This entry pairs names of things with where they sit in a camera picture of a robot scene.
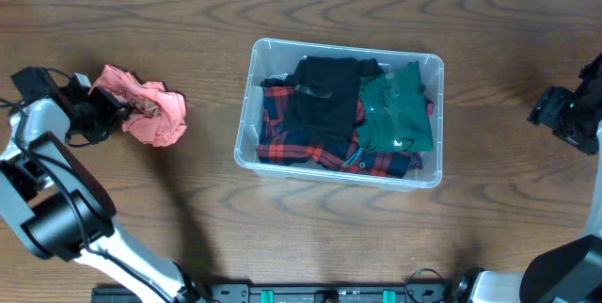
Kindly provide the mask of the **salmon pink printed shirt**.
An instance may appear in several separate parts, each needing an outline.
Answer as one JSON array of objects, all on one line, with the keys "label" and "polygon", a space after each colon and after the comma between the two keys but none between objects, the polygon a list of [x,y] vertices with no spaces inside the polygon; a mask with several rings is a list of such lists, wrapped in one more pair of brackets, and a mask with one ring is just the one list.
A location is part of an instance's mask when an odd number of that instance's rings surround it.
[{"label": "salmon pink printed shirt", "polygon": [[187,129],[185,98],[179,92],[168,91],[164,82],[142,81],[135,72],[105,64],[92,87],[108,91],[132,108],[121,129],[143,144],[171,146]]}]

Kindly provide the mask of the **dark green shirt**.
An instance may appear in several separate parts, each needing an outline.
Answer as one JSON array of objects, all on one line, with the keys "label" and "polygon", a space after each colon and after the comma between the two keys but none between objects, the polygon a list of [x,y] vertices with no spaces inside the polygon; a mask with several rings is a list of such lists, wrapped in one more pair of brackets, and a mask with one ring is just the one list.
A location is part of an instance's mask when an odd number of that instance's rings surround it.
[{"label": "dark green shirt", "polygon": [[434,149],[428,102],[417,61],[396,72],[360,79],[365,111],[357,142],[367,152],[430,152]]}]

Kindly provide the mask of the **red navy plaid shirt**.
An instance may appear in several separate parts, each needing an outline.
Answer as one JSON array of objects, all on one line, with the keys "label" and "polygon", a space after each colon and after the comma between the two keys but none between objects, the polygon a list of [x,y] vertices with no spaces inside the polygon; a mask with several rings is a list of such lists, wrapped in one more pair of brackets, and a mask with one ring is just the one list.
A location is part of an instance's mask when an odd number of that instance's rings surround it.
[{"label": "red navy plaid shirt", "polygon": [[327,170],[392,178],[423,168],[417,152],[366,152],[359,149],[356,136],[349,143],[323,142],[288,129],[284,115],[293,88],[264,87],[262,91],[262,128],[256,153],[264,164],[288,167],[314,162]]}]

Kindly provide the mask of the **large black shirt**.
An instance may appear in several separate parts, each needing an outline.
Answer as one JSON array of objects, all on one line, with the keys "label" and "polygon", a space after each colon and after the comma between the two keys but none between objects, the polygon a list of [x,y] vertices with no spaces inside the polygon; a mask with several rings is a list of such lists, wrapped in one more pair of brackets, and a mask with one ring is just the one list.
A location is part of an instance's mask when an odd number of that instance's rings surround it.
[{"label": "large black shirt", "polygon": [[284,79],[271,77],[261,82],[262,87],[333,88],[336,85],[358,84],[361,76],[383,73],[375,59],[331,58],[307,56],[300,60],[293,72]]}]

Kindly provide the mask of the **black garment with tape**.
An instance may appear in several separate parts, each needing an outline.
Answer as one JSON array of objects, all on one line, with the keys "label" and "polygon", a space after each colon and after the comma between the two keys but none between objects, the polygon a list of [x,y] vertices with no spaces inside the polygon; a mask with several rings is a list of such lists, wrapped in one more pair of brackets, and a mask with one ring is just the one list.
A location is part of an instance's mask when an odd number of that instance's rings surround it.
[{"label": "black garment with tape", "polygon": [[307,56],[291,78],[285,126],[316,139],[351,140],[362,64],[354,58]]}]

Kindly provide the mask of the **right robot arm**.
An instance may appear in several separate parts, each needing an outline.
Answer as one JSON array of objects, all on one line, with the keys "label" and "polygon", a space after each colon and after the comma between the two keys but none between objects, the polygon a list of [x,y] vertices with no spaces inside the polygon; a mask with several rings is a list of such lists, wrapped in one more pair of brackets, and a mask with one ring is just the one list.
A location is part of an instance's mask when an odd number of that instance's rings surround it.
[{"label": "right robot arm", "polygon": [[[585,65],[574,91],[549,87],[528,116],[559,140],[589,156],[601,155],[601,57]],[[547,251],[519,274],[479,271],[459,298],[469,303],[601,303],[601,172],[582,236]]]}]

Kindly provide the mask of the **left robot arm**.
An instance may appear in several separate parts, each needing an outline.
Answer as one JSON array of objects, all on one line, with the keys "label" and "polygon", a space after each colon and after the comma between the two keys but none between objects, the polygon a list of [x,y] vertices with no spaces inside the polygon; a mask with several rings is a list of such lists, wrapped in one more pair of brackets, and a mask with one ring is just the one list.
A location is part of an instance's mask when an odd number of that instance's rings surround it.
[{"label": "left robot arm", "polygon": [[207,302],[174,262],[140,243],[119,223],[114,202],[71,153],[71,138],[105,141],[132,108],[83,74],[59,86],[53,70],[12,75],[22,95],[8,108],[10,141],[1,154],[1,216],[35,256],[88,265],[143,302]]}]

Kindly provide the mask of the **clear plastic storage bin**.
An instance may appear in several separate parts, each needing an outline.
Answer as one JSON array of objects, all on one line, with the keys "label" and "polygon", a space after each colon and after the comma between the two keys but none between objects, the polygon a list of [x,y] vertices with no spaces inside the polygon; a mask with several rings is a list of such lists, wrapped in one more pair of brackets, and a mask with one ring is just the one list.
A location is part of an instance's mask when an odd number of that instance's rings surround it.
[{"label": "clear plastic storage bin", "polygon": [[[260,83],[267,78],[285,78],[286,75],[293,73],[298,62],[306,56],[374,58],[385,72],[395,72],[410,62],[419,62],[421,82],[425,85],[425,96],[435,106],[430,118],[435,149],[421,155],[423,167],[406,172],[402,178],[391,178],[329,171],[312,161],[290,167],[261,163],[256,153],[260,143],[261,116],[264,110]],[[251,169],[266,177],[349,183],[401,192],[434,188],[443,178],[443,123],[444,63],[435,54],[264,38],[257,40],[251,50],[234,159],[240,167]]]}]

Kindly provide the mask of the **black mounting rail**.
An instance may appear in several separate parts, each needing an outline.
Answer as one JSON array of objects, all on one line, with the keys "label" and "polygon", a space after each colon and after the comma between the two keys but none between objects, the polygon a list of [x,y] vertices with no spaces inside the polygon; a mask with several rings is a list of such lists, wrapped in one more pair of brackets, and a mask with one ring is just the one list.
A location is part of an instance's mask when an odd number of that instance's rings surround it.
[{"label": "black mounting rail", "polygon": [[214,284],[203,302],[213,303],[440,303],[455,302],[449,284],[417,282],[381,285]]}]

